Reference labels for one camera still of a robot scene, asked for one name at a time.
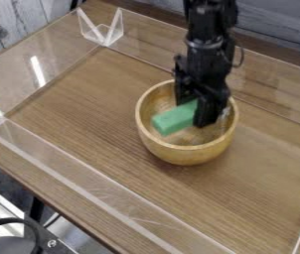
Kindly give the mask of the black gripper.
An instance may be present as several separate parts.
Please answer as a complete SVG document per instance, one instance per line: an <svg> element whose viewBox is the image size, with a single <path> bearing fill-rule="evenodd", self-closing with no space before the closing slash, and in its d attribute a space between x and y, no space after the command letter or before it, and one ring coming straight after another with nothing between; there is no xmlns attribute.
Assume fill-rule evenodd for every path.
<svg viewBox="0 0 300 254"><path fill-rule="evenodd" d="M214 124L227 107L230 92L226 76L233 68L234 39L186 40L187 51L174 56L174 91L177 104L197 99L193 124Z"/></svg>

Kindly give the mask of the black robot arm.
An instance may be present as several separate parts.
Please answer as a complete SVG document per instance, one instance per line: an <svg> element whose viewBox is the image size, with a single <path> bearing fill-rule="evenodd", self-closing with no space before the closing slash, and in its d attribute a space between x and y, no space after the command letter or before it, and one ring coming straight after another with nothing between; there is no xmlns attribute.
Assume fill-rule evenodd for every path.
<svg viewBox="0 0 300 254"><path fill-rule="evenodd" d="M233 62L237 24L235 0L183 0L187 34L186 53L174 56L177 104L197 101L193 125L203 128L217 122L227 106L226 77L242 65Z"/></svg>

